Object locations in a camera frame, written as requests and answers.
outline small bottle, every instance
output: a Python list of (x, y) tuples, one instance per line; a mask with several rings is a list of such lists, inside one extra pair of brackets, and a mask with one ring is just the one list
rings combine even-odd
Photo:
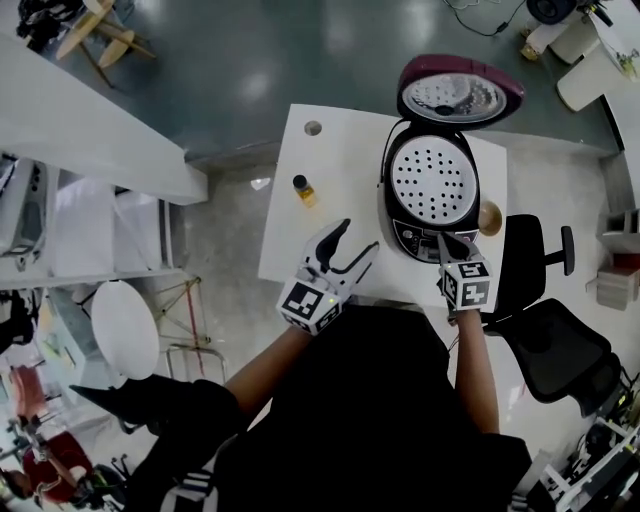
[(293, 188), (298, 193), (300, 199), (302, 199), (302, 202), (307, 208), (311, 208), (318, 201), (313, 187), (309, 185), (307, 178), (305, 178), (302, 174), (298, 174), (295, 178), (293, 178)]

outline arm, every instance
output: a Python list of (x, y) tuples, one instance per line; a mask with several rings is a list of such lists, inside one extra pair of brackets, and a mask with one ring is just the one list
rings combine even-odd
[(226, 383), (249, 423), (271, 399), (311, 340), (310, 334), (289, 327)]
[(480, 431), (498, 434), (498, 398), (480, 313), (461, 311), (457, 318), (460, 341), (456, 391)]

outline open lid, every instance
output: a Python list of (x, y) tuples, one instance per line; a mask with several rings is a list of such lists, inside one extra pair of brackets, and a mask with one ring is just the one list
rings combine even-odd
[(493, 124), (515, 112), (524, 88), (499, 69), (454, 55), (419, 55), (398, 84), (402, 117), (457, 131)]

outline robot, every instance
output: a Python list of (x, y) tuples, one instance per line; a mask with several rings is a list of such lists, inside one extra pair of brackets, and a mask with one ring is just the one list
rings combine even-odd
[[(380, 244), (374, 242), (346, 268), (333, 268), (331, 258), (350, 223), (350, 219), (336, 221), (307, 242), (296, 274), (285, 282), (278, 299), (277, 309), (285, 321), (313, 336), (342, 313), (353, 287), (380, 250)], [(438, 285), (449, 309), (480, 309), (489, 298), (489, 263), (473, 242), (453, 233), (441, 233), (438, 248), (442, 276)]]
[(298, 271), (285, 282), (278, 299), (277, 309), (282, 317), (314, 336), (342, 313), (351, 290), (367, 273), (380, 249), (380, 244), (374, 242), (346, 268), (333, 268), (331, 258), (349, 224), (351, 219), (336, 221), (307, 242)]

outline white shelf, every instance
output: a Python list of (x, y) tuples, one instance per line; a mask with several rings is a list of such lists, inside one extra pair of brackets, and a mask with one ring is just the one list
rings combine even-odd
[(13, 258), (0, 258), (0, 290), (181, 272), (173, 268), (167, 203), (138, 192), (115, 196), (112, 185), (49, 165), (46, 169), (42, 254), (23, 272)]

